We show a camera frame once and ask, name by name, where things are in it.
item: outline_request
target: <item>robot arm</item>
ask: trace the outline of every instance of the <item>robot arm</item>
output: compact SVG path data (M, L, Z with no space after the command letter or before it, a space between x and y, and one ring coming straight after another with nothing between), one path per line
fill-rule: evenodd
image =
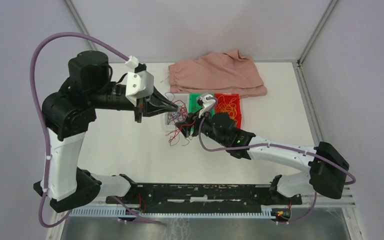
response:
M178 106L154 88L154 77L146 65L134 57L126 65L134 69L119 82L111 82L108 57L99 51L85 51L68 62L70 76L58 92L42 104L42 114L49 132L51 161L47 195L58 213L90 203L96 197L124 196L130 189L121 176L101 176L77 167L80 150L89 123L96 119L96 109L134 112L138 123L142 117L175 112ZM44 194L45 174L33 186Z
M349 164L331 144L320 142L315 147L271 141L237 128L227 113L216 113L212 117L206 114L216 104L213 96L201 96L198 103L202 110L190 113L184 122L176 123L185 137L199 136L202 147L210 152L225 150L238 159L270 161L300 171L289 176L276 176L271 182L272 192L291 198L316 191L331 199L341 198ZM225 147L206 148L201 141L201 134ZM340 169L317 157L326 158Z

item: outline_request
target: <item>white wall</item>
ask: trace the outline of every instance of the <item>white wall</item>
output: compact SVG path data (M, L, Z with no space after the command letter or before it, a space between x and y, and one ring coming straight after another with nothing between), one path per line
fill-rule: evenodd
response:
M60 0L0 0L0 240L45 237L37 217L40 197L33 191L43 174L45 145L29 65L44 38L64 31L77 28ZM67 78L68 60L86 49L79 39L45 47L36 72L40 102Z
M384 1L340 1L304 73L327 140L357 177L367 239L384 239Z
M329 1L73 2L92 36L141 61L174 62L234 48L255 60L298 59Z

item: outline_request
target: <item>wire bundle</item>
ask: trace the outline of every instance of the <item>wire bundle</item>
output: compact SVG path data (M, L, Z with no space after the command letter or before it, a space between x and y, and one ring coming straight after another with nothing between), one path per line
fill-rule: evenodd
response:
M167 94L172 94L173 98L170 100L170 98L167 96ZM175 98L175 95L172 92L166 92L165 96L170 101L173 101ZM183 122L188 117L188 109L186 108L186 103L184 103L182 100L176 100L173 103L177 104L179 107L178 107L177 111L172 111L172 112L167 113L167 119L165 121L165 124L167 124L167 125L176 125L176 123ZM181 127L192 126L194 123L192 123L190 125L185 124L185 125L182 125ZM181 130L179 128L175 127L173 131L166 134L166 136L169 136L168 143L170 144L171 147L179 143L180 132L181 132ZM186 146L189 144L189 139L187 139L187 138L185 138L185 139L187 140L187 143L185 145L182 145L182 146Z
M219 96L218 99L218 104L215 107L215 112L216 113L228 113L230 119L234 120L236 125L238 125L238 120L236 119L238 112L236 111L236 98L232 98L229 103L225 103L225 101L221 102L221 98L225 99L224 95Z
M174 104L178 105L177 111L171 111L167 113L166 123L167 125L174 125L177 122L182 122L186 120L188 116L188 109L186 108L186 104L182 100L177 100Z

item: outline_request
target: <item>white tabletop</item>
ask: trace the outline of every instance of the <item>white tabletop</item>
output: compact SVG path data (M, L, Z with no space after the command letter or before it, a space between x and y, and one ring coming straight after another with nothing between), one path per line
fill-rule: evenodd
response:
M162 94L170 90L166 79L170 64L147 64ZM111 66L114 80L129 71L122 63ZM256 66L267 95L241 99L241 128L273 141L313 145L292 64L260 62ZM276 175L297 172L272 162L237 159L225 151L207 152L198 138L187 146L169 146L160 115L143 117L142 123L134 121L132 111L97 110L96 115L78 162L80 168L95 174L126 174L138 183L268 184ZM220 147L203 138L208 148Z

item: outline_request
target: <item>green tray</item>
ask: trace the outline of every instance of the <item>green tray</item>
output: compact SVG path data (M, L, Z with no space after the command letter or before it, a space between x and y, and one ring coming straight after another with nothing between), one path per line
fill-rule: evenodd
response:
M201 109L201 106L198 105L197 98L201 96L202 93L190 93L189 94L189 112L195 113L196 111ZM211 116L213 116L216 113L215 108L213 108L210 112Z

